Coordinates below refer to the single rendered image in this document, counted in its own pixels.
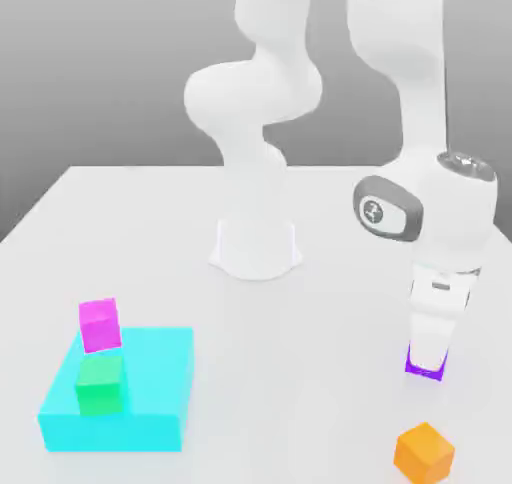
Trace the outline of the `small purple cube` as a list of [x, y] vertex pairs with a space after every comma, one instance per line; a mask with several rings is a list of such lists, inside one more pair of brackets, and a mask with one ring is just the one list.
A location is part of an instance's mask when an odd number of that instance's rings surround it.
[[449, 354], [449, 352], [446, 352], [444, 359], [442, 361], [442, 364], [437, 370], [429, 370], [429, 369], [424, 369], [422, 367], [416, 366], [412, 363], [411, 347], [408, 347], [407, 358], [406, 358], [406, 363], [405, 363], [405, 372], [441, 382], [443, 379], [443, 376], [444, 376], [445, 365], [446, 365], [446, 361], [448, 358], [448, 354]]

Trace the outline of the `small green cube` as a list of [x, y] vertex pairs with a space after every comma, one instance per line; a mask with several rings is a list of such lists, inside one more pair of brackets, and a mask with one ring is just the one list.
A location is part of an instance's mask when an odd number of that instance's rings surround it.
[[80, 364], [75, 383], [83, 416], [120, 413], [123, 410], [124, 368], [121, 355], [92, 355]]

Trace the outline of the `small orange cube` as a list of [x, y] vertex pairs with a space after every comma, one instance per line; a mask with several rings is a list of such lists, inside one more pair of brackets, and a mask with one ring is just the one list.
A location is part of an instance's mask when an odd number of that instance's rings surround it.
[[437, 484], [451, 471], [455, 448], [429, 423], [397, 438], [394, 465], [412, 484]]

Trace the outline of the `small pink cube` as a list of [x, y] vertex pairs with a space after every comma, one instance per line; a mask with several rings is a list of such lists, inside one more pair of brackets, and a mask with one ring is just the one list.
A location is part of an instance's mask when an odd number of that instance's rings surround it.
[[114, 298], [80, 303], [79, 326], [86, 354], [116, 349], [122, 345]]

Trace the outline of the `large cyan box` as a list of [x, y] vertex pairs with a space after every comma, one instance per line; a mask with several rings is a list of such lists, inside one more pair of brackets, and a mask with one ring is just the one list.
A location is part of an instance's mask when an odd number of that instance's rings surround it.
[[38, 413], [49, 452], [179, 452], [184, 443], [194, 377], [194, 334], [190, 327], [124, 327], [119, 413], [82, 415], [76, 393], [85, 358], [79, 334]]

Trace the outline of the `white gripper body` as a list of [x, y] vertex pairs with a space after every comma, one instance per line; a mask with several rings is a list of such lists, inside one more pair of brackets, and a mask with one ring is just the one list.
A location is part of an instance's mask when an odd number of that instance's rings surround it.
[[458, 315], [468, 305], [471, 274], [441, 273], [433, 268], [414, 266], [410, 303], [417, 312]]

